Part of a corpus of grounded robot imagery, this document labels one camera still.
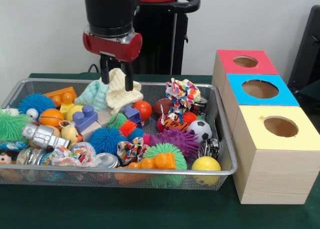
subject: white wall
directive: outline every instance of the white wall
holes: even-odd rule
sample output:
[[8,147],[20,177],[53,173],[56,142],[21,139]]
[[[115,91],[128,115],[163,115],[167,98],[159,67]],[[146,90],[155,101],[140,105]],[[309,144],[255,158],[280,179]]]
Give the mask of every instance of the white wall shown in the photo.
[[[266,50],[285,81],[319,0],[201,0],[189,15],[183,74],[211,75],[217,49]],[[80,73],[98,57],[82,32],[84,0],[0,0],[0,102],[36,73]]]

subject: knitted cloth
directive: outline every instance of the knitted cloth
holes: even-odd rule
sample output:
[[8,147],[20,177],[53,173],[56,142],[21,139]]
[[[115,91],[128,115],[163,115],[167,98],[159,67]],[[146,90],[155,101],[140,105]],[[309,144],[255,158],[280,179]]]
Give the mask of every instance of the knitted cloth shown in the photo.
[[109,86],[104,84],[101,80],[94,80],[91,82],[84,92],[75,99],[76,104],[92,105],[93,108],[99,112],[108,107],[106,102],[106,93]]
[[144,95],[140,93],[141,84],[136,81],[133,82],[133,90],[126,91],[125,77],[126,75],[120,68],[114,68],[109,72],[109,90],[105,98],[112,109],[111,115],[117,114],[123,106],[144,98]]

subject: metal basket rim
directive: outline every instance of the metal basket rim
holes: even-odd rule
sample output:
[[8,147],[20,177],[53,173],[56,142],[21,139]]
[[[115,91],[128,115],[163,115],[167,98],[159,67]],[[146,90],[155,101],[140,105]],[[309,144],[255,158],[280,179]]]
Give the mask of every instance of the metal basket rim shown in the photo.
[[[1,105],[2,108],[14,99],[14,96],[21,91],[23,85],[28,82],[63,82],[63,83],[89,83],[94,80],[83,79],[50,79],[50,78],[26,78],[17,82],[10,94]],[[139,82],[142,85],[163,86],[165,82]],[[221,171],[210,170],[156,170],[156,169],[127,169],[127,168],[101,168],[101,167],[72,167],[72,166],[50,166],[50,165],[18,165],[18,164],[0,164],[0,169],[18,169],[18,170],[40,170],[40,171],[65,171],[65,172],[97,172],[97,173],[129,173],[129,174],[153,174],[153,175],[199,175],[199,176],[228,176],[236,172],[238,168],[235,149],[231,140],[227,118],[221,101],[219,90],[211,84],[195,83],[197,87],[210,88],[215,93],[215,99],[218,107],[218,116],[221,117],[223,134],[227,143],[227,149],[231,160],[231,169]]]

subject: soccer ball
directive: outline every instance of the soccer ball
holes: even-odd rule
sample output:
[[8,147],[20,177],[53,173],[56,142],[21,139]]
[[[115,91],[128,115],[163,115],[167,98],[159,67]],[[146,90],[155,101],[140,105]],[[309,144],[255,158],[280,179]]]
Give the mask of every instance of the soccer ball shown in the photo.
[[195,140],[197,143],[201,143],[212,137],[210,125],[203,120],[195,120],[189,125],[186,131],[197,134],[198,139]]

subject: wooden box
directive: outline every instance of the wooden box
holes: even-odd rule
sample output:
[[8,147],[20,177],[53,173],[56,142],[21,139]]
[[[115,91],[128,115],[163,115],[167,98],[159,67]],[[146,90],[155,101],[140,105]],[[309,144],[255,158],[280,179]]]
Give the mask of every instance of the wooden box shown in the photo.
[[242,204],[304,204],[320,169],[320,135],[298,106],[240,105],[233,175]]
[[217,50],[212,85],[223,95],[226,74],[266,74],[278,72],[263,50]]
[[239,105],[299,106],[279,75],[227,74],[222,102],[231,134]]

